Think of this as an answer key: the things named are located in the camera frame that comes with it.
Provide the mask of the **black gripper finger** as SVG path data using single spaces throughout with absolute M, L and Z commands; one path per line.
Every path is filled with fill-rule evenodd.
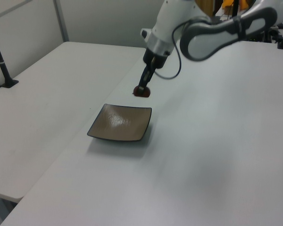
M 153 77 L 154 74 L 155 74 L 155 68 L 149 69 L 149 71 L 148 71 L 148 76 L 147 76 L 147 85 L 148 85 L 148 83 L 151 81 L 151 79 L 152 79 L 152 77 Z
M 149 96 L 150 95 L 150 89 L 147 85 L 147 76 L 149 69 L 153 68 L 151 64 L 147 64 L 139 81 L 139 84 L 137 86 L 137 95 L 138 96 Z

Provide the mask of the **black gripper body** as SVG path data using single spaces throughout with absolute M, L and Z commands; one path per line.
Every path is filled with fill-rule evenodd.
M 146 64 L 148 69 L 161 69 L 168 56 L 161 56 L 152 52 L 149 48 L 146 48 L 146 51 L 143 56 L 143 61 Z

